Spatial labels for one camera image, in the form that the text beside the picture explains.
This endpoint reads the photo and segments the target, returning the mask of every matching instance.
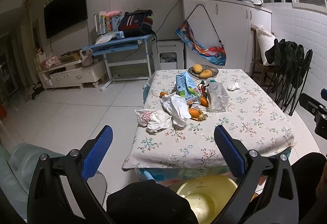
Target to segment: tablecloth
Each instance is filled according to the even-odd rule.
[[[161,110],[159,94],[172,92],[175,76],[185,70],[156,71],[144,109]],[[210,113],[205,121],[187,120],[187,126],[149,134],[138,126],[131,152],[123,169],[175,168],[207,169],[226,166],[214,142],[214,129],[222,124],[232,138],[247,149],[270,157],[292,147],[291,123],[275,102],[241,69],[221,69],[215,78],[223,84],[230,100],[226,112]],[[230,92],[229,84],[238,82],[241,89]]]

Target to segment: metal bolt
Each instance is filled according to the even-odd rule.
[[[287,156],[286,156],[286,155],[284,155],[284,154],[280,155],[280,158],[281,158],[281,160],[284,160],[284,161],[286,161],[286,160],[287,160]]]
[[[258,155],[258,152],[256,152],[255,150],[250,150],[249,154],[250,154],[251,157],[255,158]]]
[[[73,149],[69,152],[69,155],[71,155],[72,157],[76,157],[78,155],[78,150],[77,149]]]
[[[41,157],[40,157],[40,160],[46,160],[48,157],[47,154],[42,154]]]

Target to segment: plate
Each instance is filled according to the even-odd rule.
[[[218,72],[219,72],[218,69],[215,68],[215,67],[212,67],[212,66],[209,66],[209,65],[201,65],[201,66],[202,66],[203,71],[204,71],[204,70],[210,70],[210,71],[212,72],[212,76],[211,76],[211,77],[213,77],[213,78],[215,78],[215,77],[217,76]],[[195,72],[193,71],[193,68],[192,68],[192,67],[190,67],[190,68],[188,69],[188,73],[189,73],[190,75],[194,76],[194,77],[197,78],[197,79],[202,79],[202,80],[206,80],[206,79],[208,79],[208,77],[207,77],[207,78],[205,78],[205,77],[200,77],[200,76],[199,76],[200,74],[195,73]]]

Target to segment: backpack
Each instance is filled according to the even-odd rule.
[[[154,34],[152,30],[152,10],[138,10],[132,13],[126,12],[118,27],[125,37],[138,37]]]

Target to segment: black screen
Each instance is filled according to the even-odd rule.
[[[86,0],[53,0],[44,8],[46,37],[87,19]]]

